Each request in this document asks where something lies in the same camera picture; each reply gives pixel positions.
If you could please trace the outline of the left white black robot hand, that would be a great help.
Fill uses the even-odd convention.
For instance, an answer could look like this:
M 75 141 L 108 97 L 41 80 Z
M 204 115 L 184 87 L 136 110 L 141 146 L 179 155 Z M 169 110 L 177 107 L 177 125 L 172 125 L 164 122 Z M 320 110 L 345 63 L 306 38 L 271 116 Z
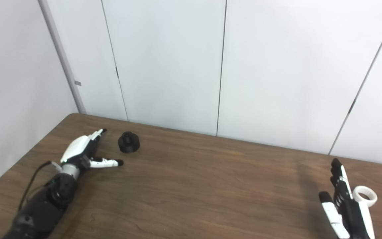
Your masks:
M 94 156 L 102 134 L 107 129 L 102 128 L 91 135 L 82 135 L 70 143 L 61 160 L 61 173 L 77 178 L 79 174 L 93 168 L 111 168 L 123 166 L 121 159 L 109 159 Z

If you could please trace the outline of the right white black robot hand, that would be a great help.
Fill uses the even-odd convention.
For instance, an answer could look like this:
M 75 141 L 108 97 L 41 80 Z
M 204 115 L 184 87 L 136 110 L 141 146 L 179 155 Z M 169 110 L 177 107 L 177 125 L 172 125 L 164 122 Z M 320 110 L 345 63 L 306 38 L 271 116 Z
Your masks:
M 330 181 L 334 195 L 319 192 L 318 197 L 327 219 L 338 239 L 374 239 L 370 207 L 378 200 L 376 192 L 367 186 L 351 189 L 344 165 L 334 158 Z

